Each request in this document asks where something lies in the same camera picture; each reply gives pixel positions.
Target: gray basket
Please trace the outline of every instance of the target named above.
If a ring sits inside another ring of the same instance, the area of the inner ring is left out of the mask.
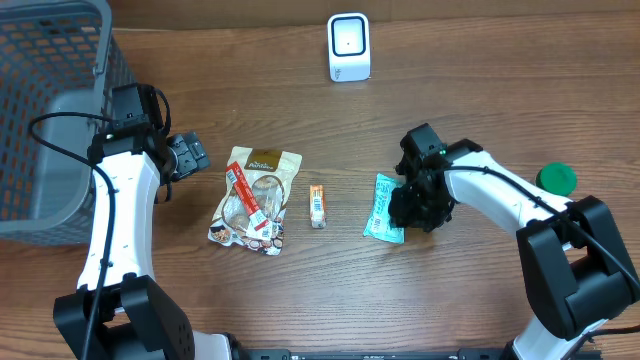
[[[27,124],[55,111],[111,116],[111,89],[134,82],[111,38],[111,10],[102,0],[0,0],[0,31],[0,239],[87,243],[91,169],[37,145]],[[61,117],[37,131],[86,157],[99,126]]]

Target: snack bag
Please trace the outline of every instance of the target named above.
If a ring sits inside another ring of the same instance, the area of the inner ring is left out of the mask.
[[[391,192],[400,186],[402,186],[400,181],[378,174],[373,209],[371,210],[371,215],[369,215],[363,236],[372,236],[378,240],[404,244],[404,228],[392,227],[391,216],[389,216]]]
[[[327,226],[327,202],[324,198],[324,186],[309,186],[309,217],[311,227],[323,229]]]
[[[227,193],[213,214],[209,240],[267,255],[283,246],[282,220],[302,156],[236,146],[227,162]]]

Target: wooden table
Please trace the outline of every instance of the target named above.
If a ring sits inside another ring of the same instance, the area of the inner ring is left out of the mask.
[[[157,282],[195,329],[248,347],[437,351],[502,347],[532,313],[514,240],[459,206],[404,245],[363,238],[375,176],[429,122],[468,137],[532,179],[552,161],[579,176],[574,198],[612,209],[640,266],[640,13],[374,24],[366,82],[328,79],[323,26],[117,33],[137,78],[169,98],[176,132],[198,132],[210,169],[154,209]],[[234,145],[303,155],[278,257],[207,239]],[[329,224],[312,230],[308,186],[324,184]],[[0,242],[0,357],[68,359],[52,322],[86,247]],[[608,326],[640,322],[631,307]],[[640,356],[640,335],[598,339]]]

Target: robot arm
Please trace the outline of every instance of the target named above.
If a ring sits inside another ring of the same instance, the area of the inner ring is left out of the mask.
[[[123,152],[105,157],[98,165],[109,177],[118,192],[116,220],[111,244],[111,267],[105,286],[119,284],[126,274],[149,275],[154,279],[151,263],[151,219],[160,173],[145,152]],[[102,177],[94,174],[96,206],[93,232],[84,270],[77,288],[87,286],[95,290],[100,273],[100,258],[105,246],[109,219],[109,196]]]
[[[510,358],[559,359],[582,335],[640,298],[640,289],[632,286],[621,268],[567,224],[576,222],[600,239],[637,282],[613,216],[598,199],[573,202],[550,194],[500,166],[472,141],[443,144],[428,124],[409,131],[400,146],[404,156],[396,172],[405,175],[407,183],[392,194],[392,222],[429,232],[450,221],[453,206],[463,203],[517,240],[535,316],[507,347]],[[548,209],[539,206],[541,202]],[[564,251],[572,246],[587,246],[588,255],[570,264]]]

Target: blue packet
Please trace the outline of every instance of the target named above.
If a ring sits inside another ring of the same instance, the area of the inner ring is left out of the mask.
[[[373,209],[363,236],[371,236],[394,244],[404,244],[404,228],[391,227],[391,217],[389,216],[391,192],[400,186],[402,183],[399,180],[378,174]]]

